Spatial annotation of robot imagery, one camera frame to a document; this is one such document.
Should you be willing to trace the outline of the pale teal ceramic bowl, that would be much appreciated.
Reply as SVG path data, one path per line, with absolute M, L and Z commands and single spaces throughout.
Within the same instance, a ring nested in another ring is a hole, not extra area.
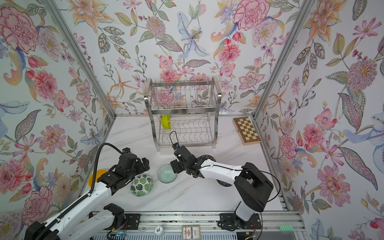
M 163 184 L 172 183 L 177 178 L 177 175 L 169 164 L 161 166 L 157 173 L 158 180 Z

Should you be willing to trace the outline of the lime green plastic bowl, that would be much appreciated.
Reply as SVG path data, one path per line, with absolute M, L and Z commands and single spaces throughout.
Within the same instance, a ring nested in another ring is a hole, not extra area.
M 164 129 L 170 129 L 171 128 L 170 115 L 164 115 L 161 117 L 161 125 Z

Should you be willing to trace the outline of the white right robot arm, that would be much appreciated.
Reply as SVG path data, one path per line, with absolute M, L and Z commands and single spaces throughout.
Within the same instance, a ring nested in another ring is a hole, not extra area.
M 235 186 L 242 201 L 236 208 L 235 220 L 248 222 L 255 213 L 262 213 L 274 189 L 268 179 L 270 173 L 259 170 L 246 162 L 243 166 L 231 166 L 214 161 L 211 156 L 195 157 L 185 147 L 173 144 L 175 160 L 170 165 L 176 174 L 186 172 L 193 178 L 214 179 Z

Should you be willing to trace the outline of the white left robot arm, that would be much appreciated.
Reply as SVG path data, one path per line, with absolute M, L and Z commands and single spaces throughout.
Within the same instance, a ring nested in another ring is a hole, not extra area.
M 97 175 L 100 153 L 104 146 L 119 153 L 119 161 L 101 176 Z M 92 210 L 126 187 L 134 178 L 150 169 L 147 158 L 139 158 L 130 148 L 119 150 L 110 143 L 98 147 L 95 155 L 90 189 L 68 207 L 43 223 L 34 222 L 26 230 L 26 240 L 86 240 L 101 230 L 119 229 L 129 222 L 123 208 L 106 205 L 96 215 L 86 219 Z

